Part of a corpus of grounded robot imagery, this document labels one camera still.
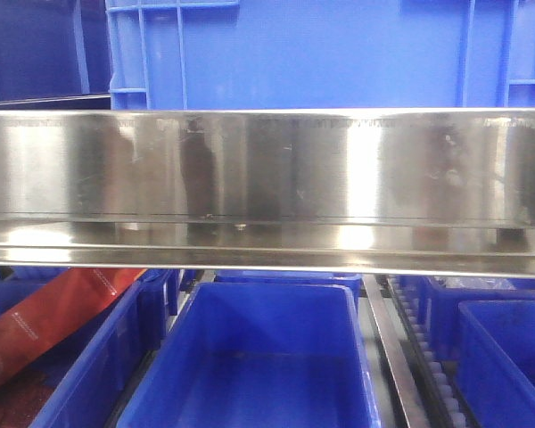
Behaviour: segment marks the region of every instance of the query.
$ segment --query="blue plastic bin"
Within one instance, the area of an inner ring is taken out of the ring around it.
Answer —
[[[116,109],[535,106],[535,0],[106,0]]]
[[[12,266],[12,279],[39,279],[44,282],[54,279],[67,270],[66,267]]]
[[[103,0],[0,0],[0,101],[106,93]]]
[[[535,300],[535,280],[510,280],[517,290],[478,290],[446,288],[427,277],[422,296],[424,325],[428,342],[440,361],[456,360],[460,352],[460,323],[458,304],[468,300]]]
[[[484,428],[535,428],[535,301],[460,305],[457,384]]]
[[[277,271],[277,270],[219,270],[216,281],[221,283],[270,283],[270,284],[321,284],[344,285],[350,288],[358,307],[358,296],[363,286],[361,274],[337,272]]]
[[[0,314],[42,284],[0,282]],[[148,329],[158,331],[160,323],[150,325],[159,320],[155,308],[143,304],[146,294],[159,287],[156,278],[137,281],[117,303],[32,363],[55,388],[32,428],[103,426],[142,357],[160,345],[161,338],[145,335]]]
[[[200,284],[119,428],[381,426],[347,288]]]

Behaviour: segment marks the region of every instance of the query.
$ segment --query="storage bin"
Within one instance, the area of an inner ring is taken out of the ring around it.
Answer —
[[[0,101],[106,93],[103,0],[0,0]]]
[[[0,282],[0,314],[42,284]],[[145,337],[147,330],[159,326],[150,325],[157,321],[154,308],[143,304],[157,285],[154,279],[137,281],[102,314],[30,365],[44,372],[45,383],[55,388],[32,428],[103,427],[145,353],[160,344],[160,338],[155,343]]]
[[[434,278],[423,282],[425,298],[424,326],[428,342],[440,361],[456,360],[460,351],[460,323],[458,304],[468,300],[535,300],[535,290],[480,290],[446,288]],[[533,286],[535,280],[512,280],[516,286]]]
[[[39,279],[44,282],[65,272],[66,267],[12,266],[12,279]]]
[[[535,0],[106,0],[116,109],[535,106]]]
[[[379,427],[347,288],[200,284],[118,422]]]
[[[535,428],[535,301],[460,304],[457,385],[484,428]]]
[[[277,271],[277,270],[219,270],[216,281],[221,283],[270,283],[270,284],[337,284],[349,287],[358,307],[358,297],[363,286],[361,274],[337,272]]]

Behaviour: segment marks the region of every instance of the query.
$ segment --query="stainless steel bar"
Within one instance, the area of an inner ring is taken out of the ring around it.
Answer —
[[[380,287],[372,275],[365,275],[364,283],[366,296],[383,345],[384,356],[391,371],[392,381],[407,426],[408,428],[429,428],[430,422],[424,411],[424,405],[408,367],[404,351],[400,346],[394,325],[384,305]]]
[[[535,110],[0,111],[0,263],[535,276]]]

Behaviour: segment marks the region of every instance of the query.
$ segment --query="metal frame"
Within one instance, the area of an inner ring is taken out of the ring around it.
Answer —
[[[535,276],[535,110],[0,111],[0,263]]]

